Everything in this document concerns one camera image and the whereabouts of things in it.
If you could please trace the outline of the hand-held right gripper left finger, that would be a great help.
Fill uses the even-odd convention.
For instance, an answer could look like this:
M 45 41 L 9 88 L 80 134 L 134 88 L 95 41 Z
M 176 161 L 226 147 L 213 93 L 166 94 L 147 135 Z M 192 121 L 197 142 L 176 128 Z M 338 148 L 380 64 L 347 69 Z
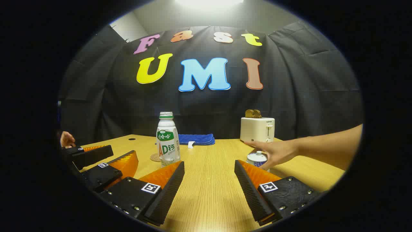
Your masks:
M 105 202 L 129 217 L 160 226 L 184 178 L 179 161 L 140 179 L 126 177 L 99 194 Z

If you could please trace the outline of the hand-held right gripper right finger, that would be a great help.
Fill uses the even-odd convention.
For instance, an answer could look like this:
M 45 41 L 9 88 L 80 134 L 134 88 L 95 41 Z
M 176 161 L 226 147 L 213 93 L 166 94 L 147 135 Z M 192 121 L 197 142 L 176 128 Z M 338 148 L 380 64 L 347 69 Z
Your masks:
M 242 160 L 235 160 L 234 173 L 260 226 L 288 218 L 321 196 L 293 176 L 280 178 Z

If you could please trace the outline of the white water bottle green label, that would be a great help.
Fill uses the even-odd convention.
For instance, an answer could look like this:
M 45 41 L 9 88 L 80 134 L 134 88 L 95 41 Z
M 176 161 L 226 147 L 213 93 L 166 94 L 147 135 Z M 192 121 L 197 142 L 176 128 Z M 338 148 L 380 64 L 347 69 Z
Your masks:
M 162 168 L 181 161 L 179 136 L 172 112 L 159 113 L 156 144 Z

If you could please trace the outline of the folded blue towel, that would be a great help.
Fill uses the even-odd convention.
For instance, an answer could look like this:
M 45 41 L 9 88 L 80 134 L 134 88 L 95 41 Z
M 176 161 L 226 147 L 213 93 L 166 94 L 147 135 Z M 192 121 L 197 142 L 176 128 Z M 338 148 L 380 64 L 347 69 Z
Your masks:
M 213 134 L 178 134 L 179 144 L 188 145 L 194 142 L 194 145 L 212 145 L 215 144 Z

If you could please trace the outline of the white toaster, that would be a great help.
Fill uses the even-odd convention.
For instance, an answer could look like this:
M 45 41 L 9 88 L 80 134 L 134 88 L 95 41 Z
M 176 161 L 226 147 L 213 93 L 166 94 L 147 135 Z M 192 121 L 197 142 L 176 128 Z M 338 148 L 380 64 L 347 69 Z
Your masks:
M 274 118 L 241 118 L 241 141 L 273 142 L 274 132 Z

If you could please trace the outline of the black backdrop cloth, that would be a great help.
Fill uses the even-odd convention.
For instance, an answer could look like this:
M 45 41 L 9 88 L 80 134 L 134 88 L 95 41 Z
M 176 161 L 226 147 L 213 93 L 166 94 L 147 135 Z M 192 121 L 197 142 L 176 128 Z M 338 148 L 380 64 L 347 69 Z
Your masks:
M 161 111 L 180 134 L 240 138 L 248 109 L 275 119 L 274 137 L 291 140 L 364 123 L 352 68 L 321 32 L 302 21 L 266 35 L 191 26 L 125 42 L 109 26 L 74 57 L 61 82 L 59 123 L 77 144 L 154 136 Z

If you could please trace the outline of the ceiling light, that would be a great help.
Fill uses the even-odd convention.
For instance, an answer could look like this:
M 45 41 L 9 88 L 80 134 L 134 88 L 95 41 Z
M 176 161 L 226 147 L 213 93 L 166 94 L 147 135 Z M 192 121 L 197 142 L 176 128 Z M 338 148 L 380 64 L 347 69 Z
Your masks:
M 212 10 L 230 9 L 241 5 L 244 0 L 174 0 L 174 2 L 190 9 Z

